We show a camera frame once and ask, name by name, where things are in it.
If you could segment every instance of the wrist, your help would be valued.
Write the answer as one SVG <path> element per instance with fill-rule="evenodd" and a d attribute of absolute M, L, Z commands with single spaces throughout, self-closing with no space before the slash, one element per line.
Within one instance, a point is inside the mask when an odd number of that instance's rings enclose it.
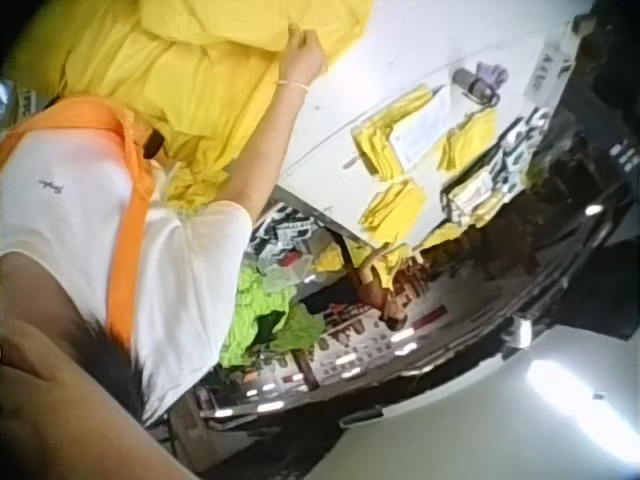
<path fill-rule="evenodd" d="M 297 106 L 298 108 L 302 107 L 306 97 L 307 91 L 304 88 L 290 83 L 278 84 L 274 95 L 274 99 L 292 106 Z"/>

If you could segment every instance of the black hair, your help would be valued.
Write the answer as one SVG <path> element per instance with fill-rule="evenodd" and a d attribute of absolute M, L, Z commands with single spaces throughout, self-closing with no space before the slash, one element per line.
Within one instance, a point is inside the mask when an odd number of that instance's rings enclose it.
<path fill-rule="evenodd" d="M 404 328 L 404 326 L 407 324 L 408 319 L 409 315 L 405 315 L 402 318 L 387 317 L 383 320 L 383 322 L 389 330 L 391 330 L 392 332 L 398 332 Z"/>
<path fill-rule="evenodd" d="M 138 423 L 147 401 L 139 359 L 96 321 L 75 322 L 66 341 L 76 363 L 98 382 Z"/>

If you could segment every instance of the yellow cloth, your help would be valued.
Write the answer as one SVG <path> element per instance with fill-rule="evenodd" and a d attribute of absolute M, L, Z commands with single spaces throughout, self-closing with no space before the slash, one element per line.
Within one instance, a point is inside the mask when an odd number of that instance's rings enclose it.
<path fill-rule="evenodd" d="M 426 248 L 434 247 L 440 243 L 447 242 L 449 240 L 454 240 L 458 238 L 464 232 L 464 228 L 459 225 L 448 222 L 440 227 L 436 228 L 433 232 L 431 232 L 427 238 L 425 238 L 420 246 L 419 250 L 424 250 Z"/>
<path fill-rule="evenodd" d="M 389 141 L 393 126 L 420 110 L 432 98 L 431 90 L 420 86 L 354 131 L 356 144 L 372 163 L 381 180 L 393 180 L 403 174 L 402 166 Z"/>
<path fill-rule="evenodd" d="M 460 173 L 481 155 L 496 138 L 496 109 L 488 108 L 471 116 L 451 131 L 442 150 L 438 170 Z"/>
<path fill-rule="evenodd" d="M 372 0 L 53 0 L 10 74 L 49 95 L 92 93 L 143 114 L 182 162 L 169 198 L 210 202 L 275 89 L 290 23 L 330 60 L 363 32 Z"/>
<path fill-rule="evenodd" d="M 349 254 L 355 267 L 362 265 L 365 258 L 372 252 L 372 248 L 363 243 L 356 243 L 353 240 L 345 238 Z M 393 288 L 392 270 L 405 258 L 411 256 L 411 249 L 408 245 L 402 244 L 393 250 L 387 252 L 379 260 L 373 262 L 373 268 L 376 269 L 380 276 L 383 288 Z M 314 270 L 316 272 L 337 272 L 344 266 L 342 251 L 337 243 L 332 242 L 320 252 L 314 262 Z"/>
<path fill-rule="evenodd" d="M 402 242 L 413 229 L 426 202 L 424 190 L 412 180 L 394 183 L 374 197 L 360 224 L 376 242 Z"/>

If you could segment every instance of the light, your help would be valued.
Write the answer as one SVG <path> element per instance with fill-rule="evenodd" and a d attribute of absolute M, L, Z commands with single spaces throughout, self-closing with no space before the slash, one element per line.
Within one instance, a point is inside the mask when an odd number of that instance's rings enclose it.
<path fill-rule="evenodd" d="M 413 350 L 415 350 L 416 348 L 418 348 L 418 344 L 416 342 L 411 342 L 411 343 L 407 343 L 404 347 L 402 347 L 400 350 L 396 350 L 395 354 L 399 357 L 403 357 L 405 356 L 407 353 L 412 352 Z"/>
<path fill-rule="evenodd" d="M 354 369 L 352 369 L 349 372 L 344 372 L 342 374 L 342 378 L 350 378 L 353 377 L 354 375 L 359 374 L 362 371 L 362 369 L 360 367 L 355 367 Z"/>
<path fill-rule="evenodd" d="M 414 333 L 416 333 L 416 331 L 413 328 L 409 327 L 406 330 L 403 330 L 401 332 L 396 333 L 395 335 L 392 335 L 391 341 L 393 343 L 399 342 L 401 340 L 404 340 L 405 338 L 409 338 Z"/>
<path fill-rule="evenodd" d="M 602 205 L 589 205 L 587 208 L 585 208 L 584 213 L 590 217 L 592 215 L 597 215 L 598 213 L 600 213 L 602 210 L 604 209 L 604 207 Z"/>
<path fill-rule="evenodd" d="M 529 367 L 527 379 L 547 402 L 564 415 L 576 416 L 591 402 L 591 389 L 555 362 L 534 361 Z"/>
<path fill-rule="evenodd" d="M 629 463 L 640 463 L 640 436 L 577 376 L 547 360 L 536 360 L 527 373 L 533 388 L 603 450 Z"/>
<path fill-rule="evenodd" d="M 271 402 L 271 403 L 263 403 L 262 405 L 258 405 L 258 412 L 273 412 L 274 410 L 280 410 L 284 407 L 284 402 Z"/>
<path fill-rule="evenodd" d="M 578 425 L 603 450 L 623 462 L 640 464 L 640 436 L 603 400 L 592 400 Z"/>
<path fill-rule="evenodd" d="M 230 409 L 230 408 L 224 408 L 222 410 L 216 410 L 216 413 L 213 414 L 213 416 L 216 417 L 216 418 L 230 417 L 231 415 L 233 415 L 233 410 Z"/>
<path fill-rule="evenodd" d="M 356 359 L 356 354 L 355 353 L 350 353 L 350 354 L 345 355 L 344 357 L 340 357 L 338 360 L 336 360 L 336 365 L 344 365 L 345 363 L 352 362 L 355 359 Z"/>
<path fill-rule="evenodd" d="M 517 336 L 514 338 L 513 346 L 516 348 L 528 348 L 533 339 L 533 322 L 529 318 L 517 318 Z"/>
<path fill-rule="evenodd" d="M 400 374 L 400 376 L 402 377 L 415 377 L 417 375 L 420 375 L 422 373 L 422 371 L 420 370 L 405 370 L 404 372 L 402 372 Z"/>

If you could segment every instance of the bracelet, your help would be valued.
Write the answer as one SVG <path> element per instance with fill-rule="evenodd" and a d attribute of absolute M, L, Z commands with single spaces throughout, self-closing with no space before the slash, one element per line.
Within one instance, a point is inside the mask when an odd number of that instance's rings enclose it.
<path fill-rule="evenodd" d="M 305 85 L 304 83 L 293 82 L 291 80 L 278 80 L 276 82 L 276 85 L 293 85 L 295 87 L 302 88 L 305 92 L 309 91 L 309 87 L 307 85 Z"/>

